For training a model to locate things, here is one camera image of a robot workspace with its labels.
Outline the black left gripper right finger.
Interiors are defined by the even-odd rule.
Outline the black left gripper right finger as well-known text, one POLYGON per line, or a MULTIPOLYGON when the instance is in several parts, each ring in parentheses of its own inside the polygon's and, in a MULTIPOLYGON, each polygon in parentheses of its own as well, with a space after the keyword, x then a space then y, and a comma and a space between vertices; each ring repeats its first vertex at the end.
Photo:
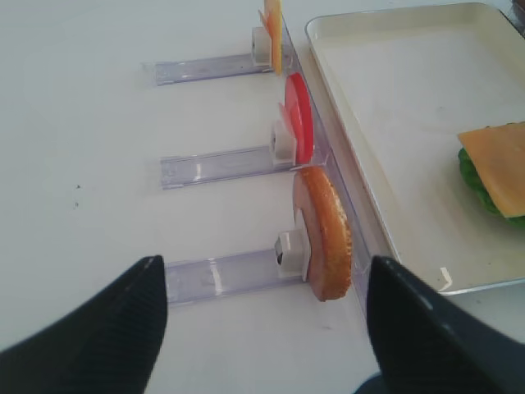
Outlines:
POLYGON ((373 257, 366 308, 387 392, 524 391, 524 345, 463 311, 396 260, 373 257))

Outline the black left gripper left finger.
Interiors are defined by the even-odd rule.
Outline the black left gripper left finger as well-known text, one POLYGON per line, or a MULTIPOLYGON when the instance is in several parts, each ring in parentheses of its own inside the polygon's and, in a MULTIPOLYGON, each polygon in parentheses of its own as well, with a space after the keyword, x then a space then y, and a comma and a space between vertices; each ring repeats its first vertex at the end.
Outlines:
POLYGON ((167 325, 162 256, 141 259, 97 295, 1 353, 3 393, 142 393, 167 325))

